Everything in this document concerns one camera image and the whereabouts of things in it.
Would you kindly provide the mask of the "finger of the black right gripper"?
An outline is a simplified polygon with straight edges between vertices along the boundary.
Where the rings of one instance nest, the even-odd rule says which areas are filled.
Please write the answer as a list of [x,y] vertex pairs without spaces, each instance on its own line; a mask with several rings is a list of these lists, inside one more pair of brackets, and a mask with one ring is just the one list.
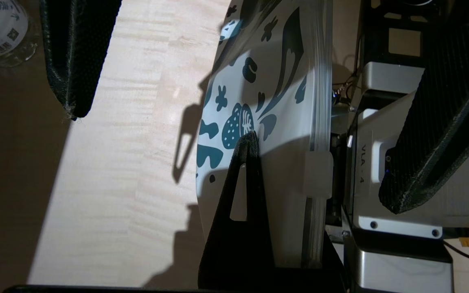
[[42,0],[47,80],[72,120],[90,111],[120,0]]
[[387,156],[378,196],[394,214],[428,202],[469,157],[469,24],[439,35]]

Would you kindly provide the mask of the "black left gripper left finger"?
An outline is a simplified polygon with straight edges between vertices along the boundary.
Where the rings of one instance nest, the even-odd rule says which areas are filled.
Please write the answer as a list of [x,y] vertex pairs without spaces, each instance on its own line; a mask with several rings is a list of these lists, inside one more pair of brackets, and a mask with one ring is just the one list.
[[[238,175],[246,170],[246,219],[230,217]],[[267,202],[255,131],[240,137],[234,149],[198,270],[198,287],[211,291],[263,288],[275,267]]]

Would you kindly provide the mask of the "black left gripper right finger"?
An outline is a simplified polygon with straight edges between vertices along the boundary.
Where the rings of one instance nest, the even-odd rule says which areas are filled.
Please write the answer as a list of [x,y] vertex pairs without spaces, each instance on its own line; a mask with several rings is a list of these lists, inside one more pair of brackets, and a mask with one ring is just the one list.
[[323,240],[322,255],[322,291],[323,292],[346,292],[346,270],[329,239]]

